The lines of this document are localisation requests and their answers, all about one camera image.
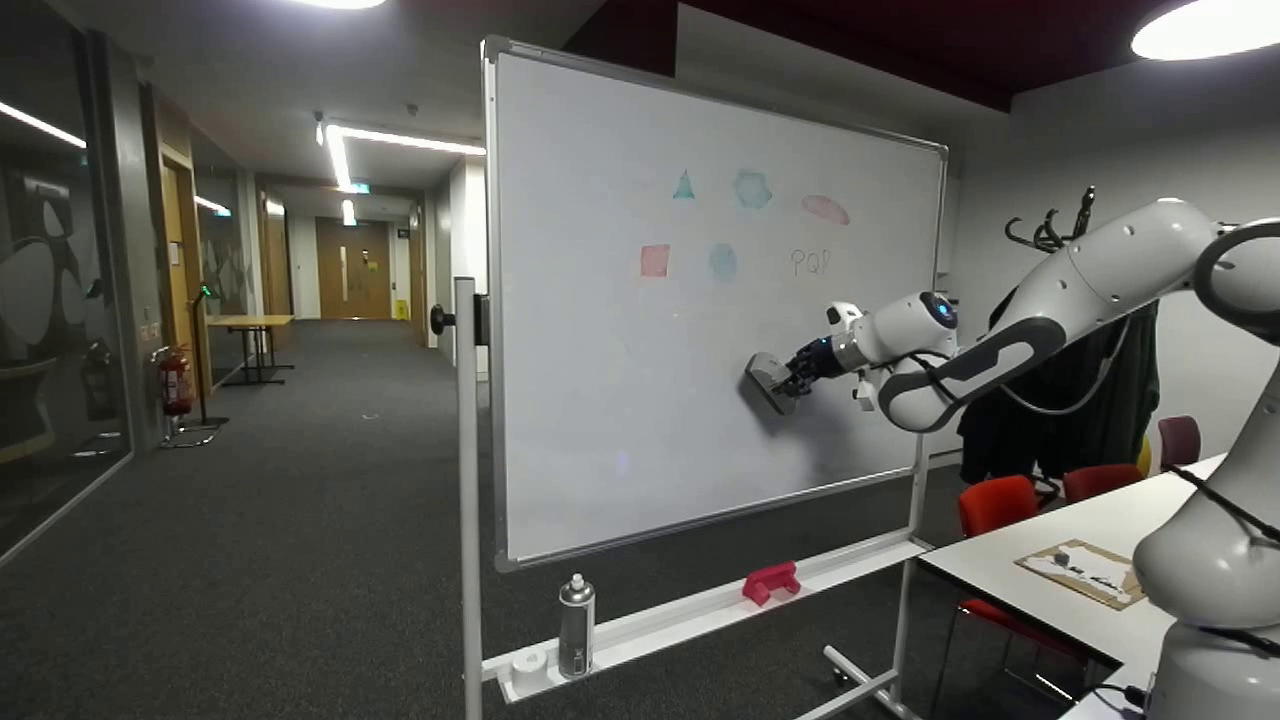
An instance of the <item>gray carpet floor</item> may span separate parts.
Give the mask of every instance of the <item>gray carpet floor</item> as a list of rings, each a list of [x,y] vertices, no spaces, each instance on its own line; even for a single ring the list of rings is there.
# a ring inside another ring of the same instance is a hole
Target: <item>gray carpet floor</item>
[[[458,717],[457,388],[394,322],[302,322],[286,383],[225,388],[216,444],[137,459],[0,567],[0,717]],[[923,541],[954,541],[936,472]],[[904,485],[483,577],[483,643],[554,631],[587,572],[598,617],[874,537]],[[819,643],[889,663],[900,577],[582,679],[496,720],[795,717],[833,696]],[[929,713],[960,587],[913,585],[904,696]],[[960,628],[939,717],[1056,717],[989,676],[1004,636]]]

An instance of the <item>paper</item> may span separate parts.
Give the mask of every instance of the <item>paper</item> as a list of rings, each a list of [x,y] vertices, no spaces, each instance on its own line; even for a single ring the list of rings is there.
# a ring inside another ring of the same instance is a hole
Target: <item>paper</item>
[[[1132,562],[1084,541],[1051,543],[1017,562],[1114,611],[1145,599]]]

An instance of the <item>fire extinguisher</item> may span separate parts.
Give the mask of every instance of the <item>fire extinguisher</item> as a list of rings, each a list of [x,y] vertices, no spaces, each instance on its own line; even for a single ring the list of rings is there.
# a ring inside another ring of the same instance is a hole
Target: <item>fire extinguisher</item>
[[[187,361],[175,348],[160,350],[160,412],[165,414],[187,414],[190,412]]]

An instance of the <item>cable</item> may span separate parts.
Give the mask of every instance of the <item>cable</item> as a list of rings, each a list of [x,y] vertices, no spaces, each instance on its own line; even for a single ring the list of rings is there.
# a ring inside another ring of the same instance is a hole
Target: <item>cable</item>
[[[923,362],[923,354],[939,354],[939,361],[949,361],[949,354],[943,354],[943,350],[907,350],[907,361],[919,362],[923,380],[929,380],[949,404],[960,404],[960,397],[943,383],[943,375],[936,375],[930,362]]]
[[[1217,491],[1212,485],[1202,485],[1202,474],[1189,472],[1189,466],[1173,466],[1173,474],[1194,485],[1199,496],[1207,496],[1217,507],[1225,507],[1248,537],[1265,537],[1280,547],[1280,529],[1253,517],[1248,507],[1241,507],[1237,498],[1228,498],[1225,491]]]
[[[1100,704],[1106,704],[1114,717],[1122,717],[1129,707],[1111,704],[1111,698],[1104,696],[1104,688],[1106,688],[1106,692],[1119,692],[1129,707],[1146,707],[1146,698],[1150,698],[1150,696],[1146,696],[1145,688],[1137,688],[1137,683],[1097,683],[1090,696],[1097,696]]]
[[[1219,636],[1219,639],[1237,639],[1237,643],[1248,643],[1255,657],[1270,661],[1280,657],[1280,643],[1277,639],[1265,639],[1255,631],[1232,631],[1232,628],[1199,628],[1202,636]]]
[[[1129,320],[1119,322],[1114,348],[1111,348],[1111,350],[1104,354],[1104,362],[1097,369],[1090,388],[1086,388],[1075,404],[1067,404],[1067,407],[1048,407],[1048,404],[1025,401],[1011,383],[1000,383],[1000,393],[1011,397],[1021,407],[1027,407],[1027,412],[1035,412],[1035,414],[1075,414],[1075,412],[1104,388],[1104,380],[1111,375],[1111,362],[1114,362],[1122,340],[1129,340]]]

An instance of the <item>table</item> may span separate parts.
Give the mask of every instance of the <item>table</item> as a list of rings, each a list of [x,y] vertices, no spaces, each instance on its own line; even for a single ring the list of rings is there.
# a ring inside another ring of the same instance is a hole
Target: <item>table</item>
[[[291,317],[205,317],[205,326],[240,330],[240,383],[283,383],[275,375],[275,326]]]
[[[1219,455],[1192,464],[1192,472],[1207,474]],[[1067,639],[1111,657],[1119,668],[1106,683],[1150,688],[1164,631],[1173,622],[1150,599],[1137,599],[1122,611],[1111,611],[1081,590],[1067,590],[1043,577],[1017,567],[1021,555],[1051,547],[1059,541],[1086,541],[1114,555],[1132,555],[1137,543],[1157,530],[1194,486],[1180,474],[1146,474],[1119,491],[1104,491],[1056,513],[1043,513],[1025,523],[1006,523],[1000,530],[982,530],[919,559],[960,585],[1063,631]],[[1097,696],[1081,698],[1071,720],[1114,717]]]

